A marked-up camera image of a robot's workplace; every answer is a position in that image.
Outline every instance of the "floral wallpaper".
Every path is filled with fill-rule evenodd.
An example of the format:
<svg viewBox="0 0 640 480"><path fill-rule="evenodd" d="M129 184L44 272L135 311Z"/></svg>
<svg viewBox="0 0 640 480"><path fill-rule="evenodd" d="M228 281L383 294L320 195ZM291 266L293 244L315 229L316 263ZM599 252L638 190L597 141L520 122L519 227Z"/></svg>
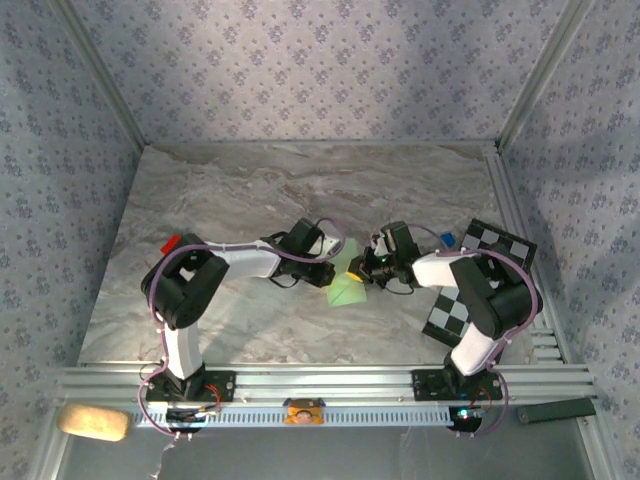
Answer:
<svg viewBox="0 0 640 480"><path fill-rule="evenodd" d="M149 143L493 139L566 0L74 0Z"/></svg>
<svg viewBox="0 0 640 480"><path fill-rule="evenodd" d="M75 364L137 155L46 3L0 2L0 478Z"/></svg>
<svg viewBox="0 0 640 480"><path fill-rule="evenodd" d="M571 347L640 479L640 6L598 0L506 158Z"/></svg>

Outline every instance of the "black and white checkerboard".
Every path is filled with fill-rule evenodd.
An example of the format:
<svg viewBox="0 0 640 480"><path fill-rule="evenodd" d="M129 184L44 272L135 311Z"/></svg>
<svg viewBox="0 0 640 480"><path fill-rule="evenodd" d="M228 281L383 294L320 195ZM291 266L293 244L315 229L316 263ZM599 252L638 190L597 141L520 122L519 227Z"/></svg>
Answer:
<svg viewBox="0 0 640 480"><path fill-rule="evenodd" d="M461 247L486 248L496 242L506 246L510 258L525 271L529 271L536 253L536 244L475 218L469 224ZM455 287L443 287L422 333L455 347L469 328L469 324L469 312L462 303L460 290Z"/></svg>

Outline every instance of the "beige sponge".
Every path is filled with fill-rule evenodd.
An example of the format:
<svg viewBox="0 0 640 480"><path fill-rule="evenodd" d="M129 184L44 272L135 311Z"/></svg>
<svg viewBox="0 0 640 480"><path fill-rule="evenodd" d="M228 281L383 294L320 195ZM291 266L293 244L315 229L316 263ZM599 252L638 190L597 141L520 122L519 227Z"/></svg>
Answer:
<svg viewBox="0 0 640 480"><path fill-rule="evenodd" d="M127 436L131 414L108 407L67 403L58 412L56 425L71 435L119 442Z"/></svg>

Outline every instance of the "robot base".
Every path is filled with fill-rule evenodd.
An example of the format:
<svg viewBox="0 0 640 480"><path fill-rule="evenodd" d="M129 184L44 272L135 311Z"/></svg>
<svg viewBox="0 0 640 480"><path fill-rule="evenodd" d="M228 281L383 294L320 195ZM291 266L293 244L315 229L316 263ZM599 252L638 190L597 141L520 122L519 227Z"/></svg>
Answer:
<svg viewBox="0 0 640 480"><path fill-rule="evenodd" d="M232 402L236 386L236 372L205 370L204 364L187 379L176 378L169 370L151 379L147 402L216 403L216 395L205 386L213 385L220 394L220 402Z"/></svg>
<svg viewBox="0 0 640 480"><path fill-rule="evenodd" d="M413 370L413 398L416 402L467 400L477 401L502 399L502 388L495 373L482 371L465 379L455 391L447 383L443 369Z"/></svg>

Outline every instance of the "green object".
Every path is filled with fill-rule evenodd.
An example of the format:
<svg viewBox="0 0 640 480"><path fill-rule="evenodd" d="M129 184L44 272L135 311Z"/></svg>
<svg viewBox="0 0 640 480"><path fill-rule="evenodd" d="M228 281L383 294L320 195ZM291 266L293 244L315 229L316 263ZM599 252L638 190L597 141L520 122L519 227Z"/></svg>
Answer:
<svg viewBox="0 0 640 480"><path fill-rule="evenodd" d="M332 260L336 276L327 287L327 302L331 307L364 303L367 292L364 283L358 282L347 275L349 263L358 256L358 245L353 238L348 238L340 254Z"/></svg>

